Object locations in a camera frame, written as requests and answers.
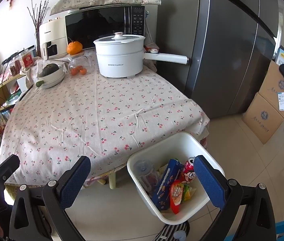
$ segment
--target microwave control panel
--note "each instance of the microwave control panel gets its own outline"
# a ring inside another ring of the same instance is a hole
[[[145,7],[132,6],[131,33],[144,36]]]

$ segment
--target orange fruit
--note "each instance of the orange fruit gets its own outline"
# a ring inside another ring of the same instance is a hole
[[[80,70],[80,73],[81,73],[82,75],[85,75],[85,74],[87,73],[87,69],[81,69],[81,70]]]
[[[77,68],[72,68],[71,69],[71,75],[74,76],[76,74],[78,74],[78,69]]]
[[[67,45],[67,53],[69,55],[74,55],[79,53],[81,50],[83,50],[83,45],[80,42],[70,42]]]

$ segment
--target tile floor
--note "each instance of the tile floor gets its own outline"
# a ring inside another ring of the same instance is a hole
[[[265,145],[240,115],[212,120],[209,131],[208,152],[226,178],[249,186],[263,182],[276,222],[284,220],[284,122]],[[235,233],[243,210],[244,206],[240,207],[229,234]],[[199,240],[218,212],[209,202],[190,218],[187,240]],[[81,190],[67,213],[85,240],[92,241],[151,241],[164,225],[144,205],[126,169],[117,173],[114,190],[98,183]],[[53,239],[60,240],[56,232]]]

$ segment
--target cherry print tablecloth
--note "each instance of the cherry print tablecloth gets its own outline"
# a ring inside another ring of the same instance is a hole
[[[202,109],[149,68],[133,78],[105,78],[95,50],[91,73],[65,75],[58,85],[33,87],[16,104],[5,127],[0,163],[18,155],[20,167],[7,183],[45,185],[80,156],[90,157],[88,180],[125,164],[141,148],[177,133],[206,137]]]

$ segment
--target blue snack box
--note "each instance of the blue snack box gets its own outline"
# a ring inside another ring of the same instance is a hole
[[[169,191],[171,184],[179,178],[183,164],[176,159],[170,159],[169,164],[153,194],[151,200],[159,211],[170,207]]]

